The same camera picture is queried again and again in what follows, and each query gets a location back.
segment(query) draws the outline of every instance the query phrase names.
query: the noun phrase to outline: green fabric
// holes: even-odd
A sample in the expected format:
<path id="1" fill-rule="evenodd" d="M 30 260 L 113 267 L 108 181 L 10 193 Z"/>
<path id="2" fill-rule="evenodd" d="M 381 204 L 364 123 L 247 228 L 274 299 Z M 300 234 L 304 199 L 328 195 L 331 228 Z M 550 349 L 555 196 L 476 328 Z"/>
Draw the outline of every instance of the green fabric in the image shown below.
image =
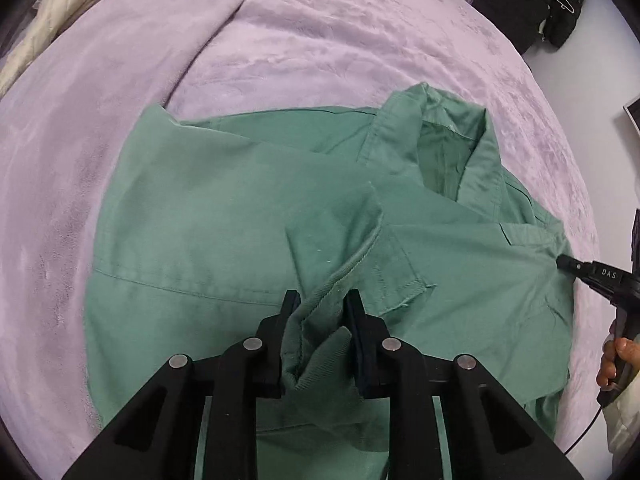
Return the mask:
<path id="1" fill-rule="evenodd" d="M 484 108 L 426 84 L 380 109 L 179 123 L 153 106 L 98 221 L 90 393 L 108 422 L 169 356 L 220 354 L 296 288 L 286 396 L 258 402 L 260 478 L 377 479 L 388 402 L 359 397 L 340 326 L 358 288 L 392 335 L 475 355 L 552 434 L 573 309 L 555 257 L 568 251 L 561 223 L 501 167 Z"/>

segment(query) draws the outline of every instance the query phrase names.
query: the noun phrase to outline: black jacket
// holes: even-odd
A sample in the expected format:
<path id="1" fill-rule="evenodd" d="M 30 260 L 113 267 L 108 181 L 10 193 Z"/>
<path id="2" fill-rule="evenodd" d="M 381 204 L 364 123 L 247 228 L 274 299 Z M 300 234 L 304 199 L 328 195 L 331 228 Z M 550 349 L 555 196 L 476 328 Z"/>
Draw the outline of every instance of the black jacket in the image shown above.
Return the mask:
<path id="1" fill-rule="evenodd" d="M 560 47 L 575 28 L 584 0 L 473 0 L 523 54 L 542 38 Z"/>

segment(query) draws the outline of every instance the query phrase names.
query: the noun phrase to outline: human hand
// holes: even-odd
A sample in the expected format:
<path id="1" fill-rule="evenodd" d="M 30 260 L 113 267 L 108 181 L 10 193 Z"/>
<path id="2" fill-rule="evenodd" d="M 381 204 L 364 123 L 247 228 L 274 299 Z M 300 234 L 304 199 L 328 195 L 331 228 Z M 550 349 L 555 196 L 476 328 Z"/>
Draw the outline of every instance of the human hand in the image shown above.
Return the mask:
<path id="1" fill-rule="evenodd" d="M 609 332 L 613 334 L 615 328 L 616 322 L 614 321 L 609 328 Z M 596 382 L 604 390 L 610 390 L 612 386 L 609 385 L 609 380 L 616 378 L 616 365 L 614 364 L 616 354 L 623 361 L 633 366 L 634 374 L 637 374 L 638 370 L 640 370 L 640 344 L 634 343 L 625 337 L 619 337 L 607 341 L 602 347 L 602 352 L 600 371 L 596 377 Z"/>

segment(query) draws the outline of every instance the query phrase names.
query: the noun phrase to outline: black handheld tool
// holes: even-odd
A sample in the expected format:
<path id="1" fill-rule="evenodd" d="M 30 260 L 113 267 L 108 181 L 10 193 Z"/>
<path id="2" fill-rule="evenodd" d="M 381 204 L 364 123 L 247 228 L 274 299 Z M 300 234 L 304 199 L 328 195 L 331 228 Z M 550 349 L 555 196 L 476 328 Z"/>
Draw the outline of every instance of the black handheld tool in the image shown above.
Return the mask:
<path id="1" fill-rule="evenodd" d="M 632 272 L 600 262 L 580 262 L 561 254 L 556 259 L 558 269 L 580 278 L 590 288 L 609 300 L 616 307 L 616 338 L 635 339 L 640 334 L 640 210 L 636 211 L 632 234 Z M 618 355 L 615 360 L 616 378 L 610 381 L 610 390 L 598 394 L 598 403 L 605 408 L 624 391 L 633 379 L 633 369 Z"/>

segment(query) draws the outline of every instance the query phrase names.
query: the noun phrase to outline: bed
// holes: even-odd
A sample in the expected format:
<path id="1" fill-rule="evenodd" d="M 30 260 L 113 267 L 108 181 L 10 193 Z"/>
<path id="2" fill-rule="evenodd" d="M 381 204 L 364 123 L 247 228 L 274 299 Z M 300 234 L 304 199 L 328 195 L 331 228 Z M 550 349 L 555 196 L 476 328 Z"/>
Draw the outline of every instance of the bed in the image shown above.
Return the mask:
<path id="1" fill-rule="evenodd" d="M 142 109 L 177 118 L 379 106 L 427 81 L 485 106 L 503 165 L 598 257 L 567 140 L 509 41 L 463 0 L 103 0 L 0 101 L 0 417 L 34 471 L 62 476 L 98 431 L 82 302 L 100 200 Z M 556 443 L 596 412 L 602 300 L 575 291 Z"/>

